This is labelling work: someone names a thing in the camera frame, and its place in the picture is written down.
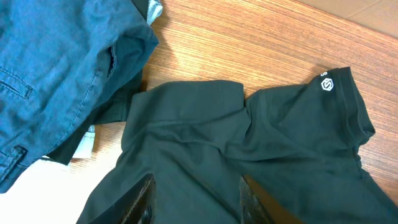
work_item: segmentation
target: blue denim fabric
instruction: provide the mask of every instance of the blue denim fabric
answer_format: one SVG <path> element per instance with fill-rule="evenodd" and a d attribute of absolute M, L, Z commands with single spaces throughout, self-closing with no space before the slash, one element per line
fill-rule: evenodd
<path fill-rule="evenodd" d="M 0 0 L 0 193 L 144 66 L 131 0 Z"/>

